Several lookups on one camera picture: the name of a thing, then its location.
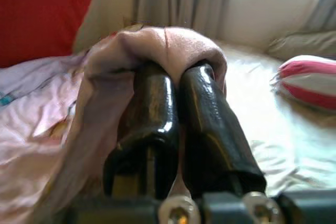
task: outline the bed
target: bed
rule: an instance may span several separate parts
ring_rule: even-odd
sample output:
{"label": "bed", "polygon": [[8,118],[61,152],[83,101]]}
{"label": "bed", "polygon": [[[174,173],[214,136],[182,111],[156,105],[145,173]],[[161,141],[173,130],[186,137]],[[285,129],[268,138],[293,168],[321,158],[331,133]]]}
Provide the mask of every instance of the bed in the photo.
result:
{"label": "bed", "polygon": [[[281,61],[251,48],[217,44],[228,62],[227,100],[265,173],[266,193],[334,188],[336,115],[275,94],[269,81]],[[82,52],[28,61],[0,71],[0,77],[7,76],[6,83],[19,94],[0,107],[1,219],[20,223],[41,196],[31,182],[48,186],[63,155],[85,63],[86,52]],[[18,73],[26,76],[25,80]],[[33,168],[11,169],[13,164]],[[24,201],[25,195],[35,198]]]}

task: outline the red and white striped cushion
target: red and white striped cushion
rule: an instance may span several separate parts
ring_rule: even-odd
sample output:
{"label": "red and white striped cushion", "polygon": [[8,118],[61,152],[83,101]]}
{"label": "red and white striped cushion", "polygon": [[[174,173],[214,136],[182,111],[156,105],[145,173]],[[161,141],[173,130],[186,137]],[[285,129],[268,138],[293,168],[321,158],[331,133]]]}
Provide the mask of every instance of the red and white striped cushion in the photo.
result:
{"label": "red and white striped cushion", "polygon": [[336,61],[294,57],[280,66],[275,87],[304,103],[336,112]]}

